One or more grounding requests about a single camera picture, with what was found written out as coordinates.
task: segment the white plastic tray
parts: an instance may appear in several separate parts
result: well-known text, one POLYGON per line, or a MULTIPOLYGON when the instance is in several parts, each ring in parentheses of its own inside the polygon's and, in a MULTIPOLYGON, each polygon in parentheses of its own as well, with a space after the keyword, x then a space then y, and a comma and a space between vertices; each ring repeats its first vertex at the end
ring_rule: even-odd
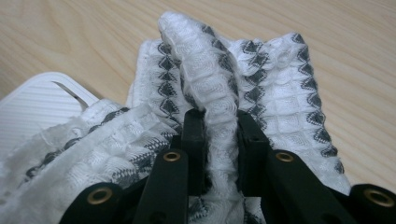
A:
POLYGON ((66 123, 96 101, 65 74, 48 72, 30 78, 0 101, 0 159, 20 141, 66 123))

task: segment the tabletop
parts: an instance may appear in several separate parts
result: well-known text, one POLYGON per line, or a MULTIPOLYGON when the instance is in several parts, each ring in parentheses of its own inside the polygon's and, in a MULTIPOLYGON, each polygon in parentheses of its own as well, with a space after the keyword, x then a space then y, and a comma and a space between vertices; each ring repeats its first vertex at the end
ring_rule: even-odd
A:
POLYGON ((1 1, 0 99, 36 74, 69 75, 125 104, 139 46, 167 10, 231 39, 300 33, 315 68, 325 127, 351 184, 396 192, 396 2, 1 1))

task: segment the light wood surface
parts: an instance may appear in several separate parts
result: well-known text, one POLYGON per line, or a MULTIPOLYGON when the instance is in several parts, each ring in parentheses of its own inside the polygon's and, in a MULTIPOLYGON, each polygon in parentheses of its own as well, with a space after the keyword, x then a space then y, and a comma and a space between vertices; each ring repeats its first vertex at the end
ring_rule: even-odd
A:
POLYGON ((396 192, 394 0, 1 1, 0 99, 35 74, 59 71, 124 104, 139 46, 160 37, 165 10, 232 39, 302 34, 346 175, 396 192))

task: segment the wood grain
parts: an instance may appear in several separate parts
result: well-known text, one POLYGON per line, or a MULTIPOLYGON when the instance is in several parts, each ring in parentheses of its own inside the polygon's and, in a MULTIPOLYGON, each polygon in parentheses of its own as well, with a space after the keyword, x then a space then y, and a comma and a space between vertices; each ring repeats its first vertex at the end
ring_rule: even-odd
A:
POLYGON ((396 2, 1 1, 0 99, 35 74, 66 73, 123 104, 145 39, 165 10, 229 38, 296 31, 310 48, 326 127, 352 184, 396 192, 396 2))

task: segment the patterned cloth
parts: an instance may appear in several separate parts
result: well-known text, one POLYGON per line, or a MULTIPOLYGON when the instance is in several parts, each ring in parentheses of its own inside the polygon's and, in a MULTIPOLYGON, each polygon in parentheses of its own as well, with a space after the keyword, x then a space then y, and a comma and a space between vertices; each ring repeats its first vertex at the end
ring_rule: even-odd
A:
POLYGON ((128 107, 102 100, 0 161, 0 223, 57 223, 92 184, 126 188, 147 176, 191 108, 205 111, 212 187, 190 197, 190 223, 265 223, 260 199, 235 185, 237 109, 257 121, 273 148, 298 154, 323 184, 348 194, 300 35, 232 41, 173 12, 159 27, 162 39, 139 51, 128 107))

